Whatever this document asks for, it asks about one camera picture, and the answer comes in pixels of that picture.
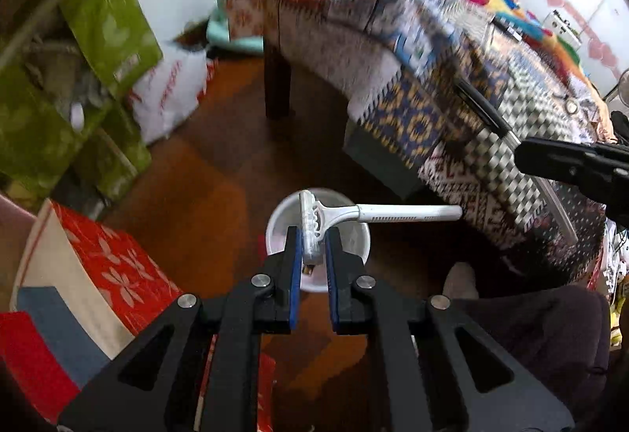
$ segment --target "colorful blanket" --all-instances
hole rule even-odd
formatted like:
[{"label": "colorful blanket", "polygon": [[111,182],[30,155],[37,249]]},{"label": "colorful blanket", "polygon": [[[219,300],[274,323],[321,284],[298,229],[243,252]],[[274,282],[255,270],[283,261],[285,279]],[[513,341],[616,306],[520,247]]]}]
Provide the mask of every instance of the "colorful blanket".
[{"label": "colorful blanket", "polygon": [[[580,238],[566,246],[510,151],[453,92],[455,76],[468,79],[521,138],[604,139],[586,84],[565,86],[529,45],[495,28],[492,10],[469,0],[227,0],[226,11],[232,37],[262,33],[337,87],[350,119],[462,205],[518,270],[564,284],[598,258],[600,207],[556,185]],[[568,97],[579,103],[574,114]]]},{"label": "colorful blanket", "polygon": [[596,104],[598,111],[592,110],[592,122],[598,128],[603,141],[616,141],[609,110],[598,92],[591,86],[580,66],[576,51],[556,34],[545,29],[533,13],[524,10],[518,0],[468,0],[495,13],[497,18],[514,24],[523,32],[524,41],[540,56],[555,73],[557,78],[569,88],[585,86]]}]

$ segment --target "black clamp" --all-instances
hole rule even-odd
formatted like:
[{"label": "black clamp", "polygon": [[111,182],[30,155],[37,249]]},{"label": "black clamp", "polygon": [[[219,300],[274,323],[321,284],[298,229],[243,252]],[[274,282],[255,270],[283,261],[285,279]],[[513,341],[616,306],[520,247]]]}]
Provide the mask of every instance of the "black clamp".
[{"label": "black clamp", "polygon": [[514,153],[522,173],[576,185],[605,214],[629,227],[629,149],[614,144],[575,144],[527,138]]},{"label": "black clamp", "polygon": [[403,297],[365,274],[326,233],[329,307],[339,335],[368,335],[374,430],[560,432],[565,406],[445,296]]}]

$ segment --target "white flower pattern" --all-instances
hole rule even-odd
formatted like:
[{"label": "white flower pattern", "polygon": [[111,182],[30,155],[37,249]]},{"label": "white flower pattern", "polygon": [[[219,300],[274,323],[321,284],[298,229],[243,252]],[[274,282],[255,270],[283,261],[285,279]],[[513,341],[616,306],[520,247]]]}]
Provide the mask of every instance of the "white flower pattern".
[{"label": "white flower pattern", "polygon": [[65,236],[68,237],[68,240],[70,242],[80,242],[79,238],[71,230],[68,230],[67,228],[65,228],[64,231],[65,231]]},{"label": "white flower pattern", "polygon": [[120,235],[118,235],[111,228],[107,228],[106,226],[101,225],[101,229],[103,230],[103,233],[105,233],[105,235],[107,235],[110,239],[113,239],[113,238],[119,239],[120,238]]},{"label": "white flower pattern", "polygon": [[152,275],[145,271],[144,266],[138,261],[135,250],[128,250],[127,255],[120,255],[125,262],[127,262],[131,267],[138,271],[138,274],[142,276],[145,280],[153,281]]},{"label": "white flower pattern", "polygon": [[134,300],[144,304],[142,298],[133,290],[138,286],[137,283],[131,283],[126,274],[120,275],[118,271],[113,267],[109,268],[109,273],[103,272],[103,278],[109,281],[109,283],[113,283],[114,285],[120,286],[120,297],[131,307],[134,306]]},{"label": "white flower pattern", "polygon": [[96,253],[97,255],[104,256],[112,263],[120,265],[120,259],[111,252],[111,248],[104,238],[98,237],[98,245],[101,247],[101,252]]},{"label": "white flower pattern", "polygon": [[98,291],[103,296],[103,299],[105,299],[107,301],[107,304],[109,304],[109,307],[110,308],[113,307],[114,306],[114,302],[111,300],[111,292],[109,290],[105,290],[105,289],[98,289]]},{"label": "white flower pattern", "polygon": [[159,265],[155,263],[155,261],[153,260],[153,258],[151,258],[149,256],[149,262],[153,265],[153,267],[155,268],[155,270],[157,271],[157,275],[164,281],[164,283],[166,283],[169,287],[169,292],[172,290],[174,290],[175,292],[179,293],[181,292],[181,290],[179,290],[179,287],[173,283],[172,281],[170,281],[166,274],[164,274],[161,269],[159,268]]}]

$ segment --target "wooden floor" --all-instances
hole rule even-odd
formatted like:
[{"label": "wooden floor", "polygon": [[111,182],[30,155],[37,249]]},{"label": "wooden floor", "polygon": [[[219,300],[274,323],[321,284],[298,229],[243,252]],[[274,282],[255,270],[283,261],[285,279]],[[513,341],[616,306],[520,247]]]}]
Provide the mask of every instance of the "wooden floor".
[{"label": "wooden floor", "polygon": [[[328,187],[355,202],[397,203],[383,185],[342,152],[343,97],[294,72],[295,114],[264,115],[262,60],[221,63],[194,115],[153,149],[153,164],[106,224],[133,235],[184,290],[201,297],[230,290],[260,264],[258,239],[274,207],[304,187]],[[460,226],[370,225],[367,270],[400,291],[440,290],[465,256]],[[336,337],[326,294],[303,294],[300,325],[290,336],[264,338],[277,362],[276,432],[365,430],[362,337]]]}]

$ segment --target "dark pants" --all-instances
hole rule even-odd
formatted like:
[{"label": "dark pants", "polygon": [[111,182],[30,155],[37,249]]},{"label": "dark pants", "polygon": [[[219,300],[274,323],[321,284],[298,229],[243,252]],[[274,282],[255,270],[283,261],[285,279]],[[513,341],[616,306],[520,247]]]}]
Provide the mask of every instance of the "dark pants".
[{"label": "dark pants", "polygon": [[568,286],[456,304],[550,389],[576,420],[592,411],[606,383],[609,305]]},{"label": "dark pants", "polygon": [[[609,360],[609,307],[602,296],[571,286],[498,299],[459,300],[456,305],[564,402],[575,420],[594,410]],[[369,359],[364,356],[326,382],[316,405],[299,408],[299,423],[312,423],[317,432],[370,430],[369,384]],[[308,427],[297,426],[298,421],[291,430],[307,431]]]}]

